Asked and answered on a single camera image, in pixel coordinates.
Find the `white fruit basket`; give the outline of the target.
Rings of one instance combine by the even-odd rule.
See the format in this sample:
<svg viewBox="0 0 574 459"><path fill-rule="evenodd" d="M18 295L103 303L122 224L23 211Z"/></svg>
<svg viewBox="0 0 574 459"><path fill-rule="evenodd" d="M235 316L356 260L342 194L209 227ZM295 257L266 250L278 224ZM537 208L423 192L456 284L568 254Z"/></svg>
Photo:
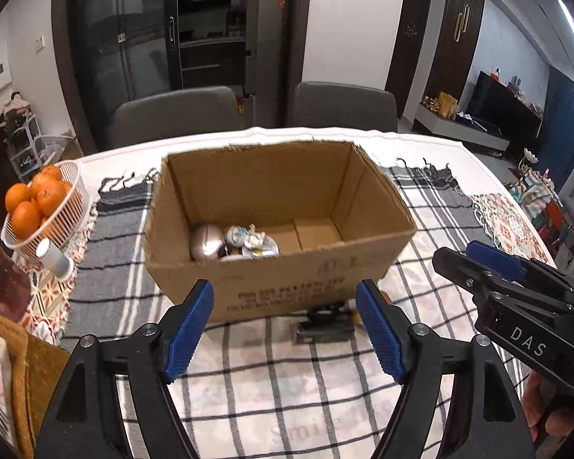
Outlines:
<svg viewBox="0 0 574 459"><path fill-rule="evenodd" d="M37 193L41 184L50 178L63 181L68 195L51 216L44 216L37 202ZM41 213L39 228L25 241L19 241L11 229L12 213L22 201L32 201ZM1 231L3 244L26 260L38 261L36 247L43 238L49 238L60 249L65 247L87 215L90 196L83 183L80 165L74 161L64 161L45 167L28 184L10 187L5 196L5 206L7 216Z"/></svg>

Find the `black television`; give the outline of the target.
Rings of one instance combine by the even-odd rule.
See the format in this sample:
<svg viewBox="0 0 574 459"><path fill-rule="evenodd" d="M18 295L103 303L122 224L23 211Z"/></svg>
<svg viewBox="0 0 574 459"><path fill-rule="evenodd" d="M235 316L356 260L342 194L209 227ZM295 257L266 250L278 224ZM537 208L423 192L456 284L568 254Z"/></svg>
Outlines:
<svg viewBox="0 0 574 459"><path fill-rule="evenodd" d="M502 83L480 72L468 108L473 120L511 142L537 137L541 119Z"/></svg>

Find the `glass vase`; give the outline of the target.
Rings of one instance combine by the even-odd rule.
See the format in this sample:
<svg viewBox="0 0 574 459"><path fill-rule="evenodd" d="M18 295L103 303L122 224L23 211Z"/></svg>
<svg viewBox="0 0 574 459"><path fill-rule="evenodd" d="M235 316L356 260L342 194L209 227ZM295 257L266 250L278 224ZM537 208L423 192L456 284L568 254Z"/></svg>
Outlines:
<svg viewBox="0 0 574 459"><path fill-rule="evenodd" d="M0 246L0 314L19 322L31 296L29 276Z"/></svg>

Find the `grey dining chair left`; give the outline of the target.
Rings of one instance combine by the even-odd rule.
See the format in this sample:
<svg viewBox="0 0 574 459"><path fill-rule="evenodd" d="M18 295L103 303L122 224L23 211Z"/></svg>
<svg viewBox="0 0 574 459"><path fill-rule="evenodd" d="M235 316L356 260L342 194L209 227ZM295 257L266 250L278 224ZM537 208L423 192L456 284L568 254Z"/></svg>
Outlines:
<svg viewBox="0 0 574 459"><path fill-rule="evenodd" d="M118 108L112 148L182 136L241 130L234 92L226 86L189 88L140 98Z"/></svg>

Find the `plaid grey white tablecloth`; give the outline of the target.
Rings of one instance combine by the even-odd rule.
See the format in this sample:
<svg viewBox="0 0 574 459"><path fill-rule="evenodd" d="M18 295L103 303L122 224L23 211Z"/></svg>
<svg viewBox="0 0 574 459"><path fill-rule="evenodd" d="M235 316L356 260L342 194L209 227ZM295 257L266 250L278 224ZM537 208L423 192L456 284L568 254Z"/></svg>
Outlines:
<svg viewBox="0 0 574 459"><path fill-rule="evenodd" d="M386 171L418 230L380 280L408 317L438 335L475 335L472 297L432 267L439 247L494 244L471 196L449 171L398 163ZM103 180L83 234L83 262L60 345L121 339L170 307L144 266L152 176ZM292 313L208 326L188 371L170 387L181 422L204 458L365 458L379 442L399 386L383 373L364 329L346 342L295 344Z"/></svg>

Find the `black bike light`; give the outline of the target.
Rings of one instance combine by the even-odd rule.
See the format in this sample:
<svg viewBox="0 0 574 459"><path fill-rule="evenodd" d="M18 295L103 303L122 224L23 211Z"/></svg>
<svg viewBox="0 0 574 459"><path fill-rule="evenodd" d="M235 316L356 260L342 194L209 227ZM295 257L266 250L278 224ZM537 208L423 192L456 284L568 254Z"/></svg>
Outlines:
<svg viewBox="0 0 574 459"><path fill-rule="evenodd" d="M354 311L346 301L315 307L294 329L295 344L328 344L349 341L354 336Z"/></svg>

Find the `silver metal ball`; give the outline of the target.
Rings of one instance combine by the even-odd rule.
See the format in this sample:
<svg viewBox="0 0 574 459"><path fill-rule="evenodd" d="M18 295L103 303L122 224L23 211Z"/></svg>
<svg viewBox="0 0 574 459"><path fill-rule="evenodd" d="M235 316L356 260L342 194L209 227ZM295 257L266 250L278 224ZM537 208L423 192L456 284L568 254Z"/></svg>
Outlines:
<svg viewBox="0 0 574 459"><path fill-rule="evenodd" d="M228 253L228 248L224 231L219 225L215 224L195 226L189 237L189 252L194 261L225 257Z"/></svg>

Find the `grey dining chair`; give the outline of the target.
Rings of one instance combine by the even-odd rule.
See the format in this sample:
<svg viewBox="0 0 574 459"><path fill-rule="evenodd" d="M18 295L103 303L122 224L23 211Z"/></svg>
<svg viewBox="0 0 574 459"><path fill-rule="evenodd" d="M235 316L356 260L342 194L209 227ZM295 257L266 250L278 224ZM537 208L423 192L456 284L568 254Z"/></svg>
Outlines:
<svg viewBox="0 0 574 459"><path fill-rule="evenodd" d="M234 92L226 86L189 88L140 98L118 108L112 148L182 136L241 130Z"/></svg>
<svg viewBox="0 0 574 459"><path fill-rule="evenodd" d="M288 120L293 127L345 127L396 133L394 95L380 89L341 83L300 82Z"/></svg>

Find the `white figurine keychain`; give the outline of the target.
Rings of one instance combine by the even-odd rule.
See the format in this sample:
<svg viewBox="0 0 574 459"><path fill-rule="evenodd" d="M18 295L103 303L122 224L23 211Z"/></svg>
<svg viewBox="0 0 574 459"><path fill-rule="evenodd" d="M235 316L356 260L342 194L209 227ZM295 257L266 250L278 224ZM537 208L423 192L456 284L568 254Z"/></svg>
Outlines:
<svg viewBox="0 0 574 459"><path fill-rule="evenodd" d="M232 226L225 232L225 240L230 247L246 249L251 252L263 250L265 237L266 233L258 232L254 225L249 225L248 228Z"/></svg>

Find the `white jar yellow lid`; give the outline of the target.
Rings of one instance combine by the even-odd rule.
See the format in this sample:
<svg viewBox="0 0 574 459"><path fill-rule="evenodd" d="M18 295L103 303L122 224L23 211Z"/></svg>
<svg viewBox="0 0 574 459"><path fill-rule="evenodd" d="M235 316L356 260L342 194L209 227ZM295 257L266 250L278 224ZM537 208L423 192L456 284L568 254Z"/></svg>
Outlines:
<svg viewBox="0 0 574 459"><path fill-rule="evenodd" d="M350 317L356 326L364 326L366 320L380 314L382 314L380 303L372 297L364 295L352 304Z"/></svg>

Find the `white shoe rack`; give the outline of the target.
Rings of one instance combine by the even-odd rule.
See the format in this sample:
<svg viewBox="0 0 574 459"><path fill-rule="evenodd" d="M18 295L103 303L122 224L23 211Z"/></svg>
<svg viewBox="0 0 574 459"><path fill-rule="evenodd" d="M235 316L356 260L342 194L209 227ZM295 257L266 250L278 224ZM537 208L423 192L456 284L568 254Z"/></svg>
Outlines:
<svg viewBox="0 0 574 459"><path fill-rule="evenodd" d="M44 143L35 115L26 117L6 140L7 155L17 178L27 184L44 164Z"/></svg>

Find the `orange fruit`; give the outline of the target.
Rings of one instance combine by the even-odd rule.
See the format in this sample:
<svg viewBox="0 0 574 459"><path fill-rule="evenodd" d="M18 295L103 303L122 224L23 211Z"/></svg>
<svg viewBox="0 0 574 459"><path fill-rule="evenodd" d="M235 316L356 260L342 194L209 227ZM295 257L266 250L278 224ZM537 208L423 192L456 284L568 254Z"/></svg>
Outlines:
<svg viewBox="0 0 574 459"><path fill-rule="evenodd" d="M11 216L11 229L19 241L25 241L39 228L41 213L32 201L22 201Z"/></svg>
<svg viewBox="0 0 574 459"><path fill-rule="evenodd" d="M67 197L68 191L61 180L48 179L39 187L37 202L44 216L51 216Z"/></svg>

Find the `white tv cabinet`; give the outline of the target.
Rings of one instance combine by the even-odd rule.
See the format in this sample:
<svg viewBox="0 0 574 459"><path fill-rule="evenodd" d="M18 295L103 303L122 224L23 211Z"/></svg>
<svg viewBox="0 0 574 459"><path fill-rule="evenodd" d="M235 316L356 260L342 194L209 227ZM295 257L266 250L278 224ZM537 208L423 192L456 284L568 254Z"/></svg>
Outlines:
<svg viewBox="0 0 574 459"><path fill-rule="evenodd" d="M447 120L430 111L423 105L418 105L415 120L421 123L431 134L478 145L480 147L505 152L509 146L509 141L477 127L469 127L453 120Z"/></svg>

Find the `orange fruit rear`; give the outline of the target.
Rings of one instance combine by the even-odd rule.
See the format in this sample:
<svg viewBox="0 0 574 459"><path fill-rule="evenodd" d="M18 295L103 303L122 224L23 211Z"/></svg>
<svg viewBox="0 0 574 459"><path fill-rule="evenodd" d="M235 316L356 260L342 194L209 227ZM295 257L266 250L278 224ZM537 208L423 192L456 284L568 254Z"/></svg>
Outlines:
<svg viewBox="0 0 574 459"><path fill-rule="evenodd" d="M68 191L61 180L48 179L39 187L37 202L44 216L51 216L67 197Z"/></svg>

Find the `patterned floral table mat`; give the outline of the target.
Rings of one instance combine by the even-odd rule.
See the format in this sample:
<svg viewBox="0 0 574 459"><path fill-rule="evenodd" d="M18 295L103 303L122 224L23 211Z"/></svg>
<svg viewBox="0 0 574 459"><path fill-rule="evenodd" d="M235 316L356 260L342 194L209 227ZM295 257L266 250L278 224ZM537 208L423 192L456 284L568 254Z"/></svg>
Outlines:
<svg viewBox="0 0 574 459"><path fill-rule="evenodd" d="M477 221L497 249L555 266L548 249L511 198L503 194L472 195Z"/></svg>

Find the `orange fruit front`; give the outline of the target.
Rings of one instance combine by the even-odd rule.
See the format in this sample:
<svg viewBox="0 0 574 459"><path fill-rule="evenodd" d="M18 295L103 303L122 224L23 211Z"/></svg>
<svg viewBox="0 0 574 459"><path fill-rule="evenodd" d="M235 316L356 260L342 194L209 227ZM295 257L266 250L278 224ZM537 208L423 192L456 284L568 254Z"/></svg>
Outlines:
<svg viewBox="0 0 574 459"><path fill-rule="evenodd" d="M11 216L11 229L19 241L25 241L39 228L41 213L32 201L22 201Z"/></svg>

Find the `white cup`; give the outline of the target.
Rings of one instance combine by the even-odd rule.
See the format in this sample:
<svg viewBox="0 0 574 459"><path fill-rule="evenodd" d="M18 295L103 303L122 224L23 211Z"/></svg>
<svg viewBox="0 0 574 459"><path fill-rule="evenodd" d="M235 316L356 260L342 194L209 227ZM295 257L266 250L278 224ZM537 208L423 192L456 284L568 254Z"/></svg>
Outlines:
<svg viewBox="0 0 574 459"><path fill-rule="evenodd" d="M75 271L74 262L66 256L49 238L43 238L36 247L36 256L58 282L68 282Z"/></svg>

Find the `brown cardboard box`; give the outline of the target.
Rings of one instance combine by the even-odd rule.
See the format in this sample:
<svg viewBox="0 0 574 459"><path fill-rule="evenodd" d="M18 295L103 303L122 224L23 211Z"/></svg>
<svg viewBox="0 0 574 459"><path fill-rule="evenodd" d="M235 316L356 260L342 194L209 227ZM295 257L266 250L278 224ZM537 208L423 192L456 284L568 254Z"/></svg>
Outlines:
<svg viewBox="0 0 574 459"><path fill-rule="evenodd" d="M195 259L195 229L239 225L278 245L271 257ZM379 280L417 227L393 182L357 145L303 141L172 153L148 213L145 266L180 303L199 280L215 322L345 301Z"/></svg>

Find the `dark glass sliding door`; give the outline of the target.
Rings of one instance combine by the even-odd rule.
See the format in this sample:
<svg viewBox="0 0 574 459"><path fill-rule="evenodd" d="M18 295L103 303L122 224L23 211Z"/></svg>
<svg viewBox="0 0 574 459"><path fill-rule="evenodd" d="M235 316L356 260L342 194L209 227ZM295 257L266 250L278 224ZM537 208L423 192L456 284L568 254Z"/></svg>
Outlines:
<svg viewBox="0 0 574 459"><path fill-rule="evenodd" d="M117 145L124 104L177 89L178 0L51 0L64 101L84 153Z"/></svg>

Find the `grey dining chair right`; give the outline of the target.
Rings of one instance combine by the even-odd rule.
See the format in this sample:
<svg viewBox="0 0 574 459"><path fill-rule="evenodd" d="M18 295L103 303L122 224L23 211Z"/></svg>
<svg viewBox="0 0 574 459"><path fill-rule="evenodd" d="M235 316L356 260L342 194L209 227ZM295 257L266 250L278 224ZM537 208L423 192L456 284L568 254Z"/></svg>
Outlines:
<svg viewBox="0 0 574 459"><path fill-rule="evenodd" d="M394 95L380 89L341 83L300 82L288 120L293 127L345 127L396 133Z"/></svg>

